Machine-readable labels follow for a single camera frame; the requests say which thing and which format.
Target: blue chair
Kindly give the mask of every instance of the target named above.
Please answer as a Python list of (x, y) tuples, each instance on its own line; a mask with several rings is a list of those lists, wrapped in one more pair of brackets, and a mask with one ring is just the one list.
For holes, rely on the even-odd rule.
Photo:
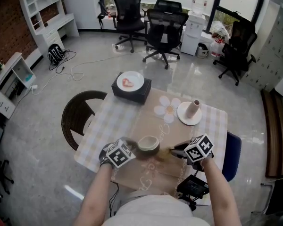
[(228, 131), (226, 136), (225, 160), (222, 168), (222, 174), (228, 182), (231, 181), (237, 173), (240, 153), (240, 137)]

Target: black glove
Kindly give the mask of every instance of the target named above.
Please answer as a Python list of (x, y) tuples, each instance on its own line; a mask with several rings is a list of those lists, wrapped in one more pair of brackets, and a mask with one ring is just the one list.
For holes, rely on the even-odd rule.
[(104, 146), (104, 148), (101, 150), (100, 155), (99, 155), (99, 161), (100, 161), (100, 167), (103, 164), (109, 163), (111, 164), (112, 168), (114, 167), (114, 164), (110, 161), (110, 159), (106, 156), (108, 146), (111, 143), (108, 143), (107, 145)]

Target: trash bin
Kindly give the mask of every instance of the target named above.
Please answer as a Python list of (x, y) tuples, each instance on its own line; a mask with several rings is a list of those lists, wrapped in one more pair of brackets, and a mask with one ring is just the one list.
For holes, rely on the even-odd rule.
[(205, 58), (208, 56), (208, 48), (205, 44), (199, 43), (197, 48), (197, 57)]

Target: flower pattern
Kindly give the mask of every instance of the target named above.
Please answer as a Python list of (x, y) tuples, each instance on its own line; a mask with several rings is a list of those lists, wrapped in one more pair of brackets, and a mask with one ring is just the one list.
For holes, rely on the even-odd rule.
[(177, 117), (177, 108), (180, 105), (180, 100), (178, 98), (173, 98), (170, 102), (169, 98), (166, 96), (161, 96), (159, 98), (161, 105), (154, 107), (154, 112), (157, 115), (164, 115), (165, 123), (172, 123), (174, 121), (174, 116)]
[(158, 173), (158, 169), (164, 168), (164, 166), (160, 165), (160, 162), (155, 160), (153, 157), (148, 159), (146, 163), (141, 166), (143, 167), (141, 173), (146, 172), (146, 175), (150, 173), (152, 178), (155, 178), (155, 175)]

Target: white saucer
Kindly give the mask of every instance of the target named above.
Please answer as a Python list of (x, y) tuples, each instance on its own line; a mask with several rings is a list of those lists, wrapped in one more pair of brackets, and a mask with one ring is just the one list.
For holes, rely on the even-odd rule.
[[(123, 80), (127, 80), (128, 82), (133, 84), (133, 86), (131, 87), (123, 86)], [(125, 73), (122, 73), (118, 77), (117, 86), (123, 91), (132, 92), (140, 89), (144, 84), (144, 81), (145, 80), (140, 73), (136, 71), (127, 71)]]
[(185, 115), (185, 112), (187, 108), (189, 107), (191, 102), (182, 102), (178, 108), (177, 108), (177, 116), (178, 118), (182, 121), (182, 123), (188, 125), (188, 126), (194, 126), (198, 124), (202, 118), (202, 112), (200, 108), (198, 111), (195, 113), (195, 115), (192, 118), (188, 118)]

